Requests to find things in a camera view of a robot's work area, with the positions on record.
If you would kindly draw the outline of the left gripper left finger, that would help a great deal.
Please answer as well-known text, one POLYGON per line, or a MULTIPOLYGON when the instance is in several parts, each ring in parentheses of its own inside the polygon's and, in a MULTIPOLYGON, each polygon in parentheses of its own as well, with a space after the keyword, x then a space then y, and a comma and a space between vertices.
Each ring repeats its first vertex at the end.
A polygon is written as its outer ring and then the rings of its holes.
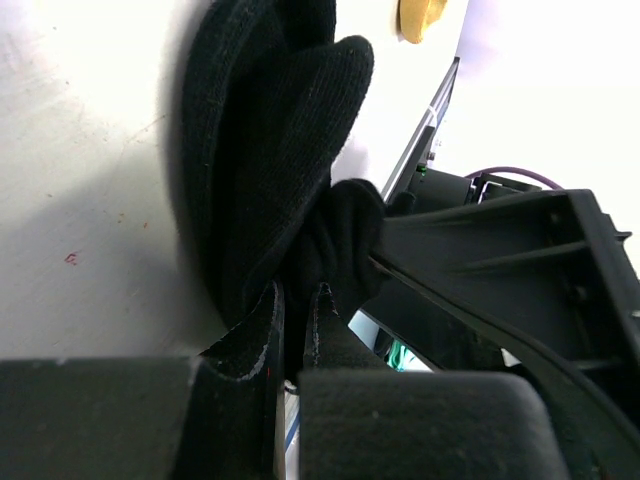
POLYGON ((198 356, 3 361, 2 477, 282 477, 283 326, 272 282, 198 356))

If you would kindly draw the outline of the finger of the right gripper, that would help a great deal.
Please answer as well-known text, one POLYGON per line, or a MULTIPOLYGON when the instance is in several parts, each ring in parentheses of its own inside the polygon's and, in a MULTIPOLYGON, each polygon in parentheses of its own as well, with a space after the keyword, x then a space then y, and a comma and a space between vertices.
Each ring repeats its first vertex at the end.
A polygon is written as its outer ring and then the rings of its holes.
POLYGON ((371 258, 551 350, 636 350, 628 236, 591 191, 541 191, 389 219, 371 258))
POLYGON ((596 456, 614 479, 639 477, 639 430, 594 382, 575 365, 534 337, 496 316, 455 297, 440 286, 430 286, 382 254, 370 260, 376 269, 399 280, 431 303, 514 354, 548 395, 576 423, 596 456))

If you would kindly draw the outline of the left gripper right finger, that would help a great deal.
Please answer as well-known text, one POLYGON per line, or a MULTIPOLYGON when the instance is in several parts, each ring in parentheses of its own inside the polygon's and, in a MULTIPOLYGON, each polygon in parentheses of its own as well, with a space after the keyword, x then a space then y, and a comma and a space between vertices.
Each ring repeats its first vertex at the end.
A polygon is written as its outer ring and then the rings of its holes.
POLYGON ((566 479, 546 407, 503 373, 398 373, 371 351, 321 285, 299 376, 302 479, 566 479))

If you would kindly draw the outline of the black sock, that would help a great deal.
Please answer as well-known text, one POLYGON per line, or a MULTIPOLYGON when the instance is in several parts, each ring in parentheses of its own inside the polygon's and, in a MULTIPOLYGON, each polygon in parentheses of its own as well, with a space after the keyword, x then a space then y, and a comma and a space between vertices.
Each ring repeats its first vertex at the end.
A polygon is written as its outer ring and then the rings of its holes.
POLYGON ((365 180, 333 183, 374 68, 337 39, 332 1, 216 1, 187 54, 184 191, 207 288, 228 326, 275 277, 295 319, 327 283, 350 319, 382 283, 368 261, 386 206, 365 180))

